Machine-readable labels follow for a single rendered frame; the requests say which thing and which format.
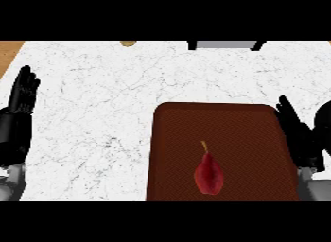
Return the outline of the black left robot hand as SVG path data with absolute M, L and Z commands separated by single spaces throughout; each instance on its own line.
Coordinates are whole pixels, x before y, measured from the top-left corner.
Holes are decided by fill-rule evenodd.
M 39 80 L 24 65 L 17 73 L 8 105 L 0 110 L 0 167 L 24 162 L 32 140 L 32 113 Z

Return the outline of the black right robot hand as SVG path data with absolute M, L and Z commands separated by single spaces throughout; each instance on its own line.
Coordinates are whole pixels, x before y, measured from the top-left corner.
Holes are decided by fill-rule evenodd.
M 286 136 L 292 162 L 296 168 L 308 167 L 315 172 L 324 170 L 321 148 L 308 125 L 299 121 L 292 104 L 279 96 L 274 115 Z

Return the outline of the dark brown tray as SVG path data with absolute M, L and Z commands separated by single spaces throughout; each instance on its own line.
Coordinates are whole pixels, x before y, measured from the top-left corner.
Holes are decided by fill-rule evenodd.
M 193 172 L 209 153 L 222 170 L 216 195 Z M 166 102 L 153 112 L 148 201 L 296 201 L 296 171 L 274 109 L 264 104 Z

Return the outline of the red pear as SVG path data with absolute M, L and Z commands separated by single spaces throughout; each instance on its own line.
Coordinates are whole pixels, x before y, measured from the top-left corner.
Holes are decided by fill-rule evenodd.
M 222 170 L 209 153 L 206 142 L 200 142 L 203 156 L 193 172 L 193 180 L 197 190 L 205 195 L 216 195 L 222 187 Z

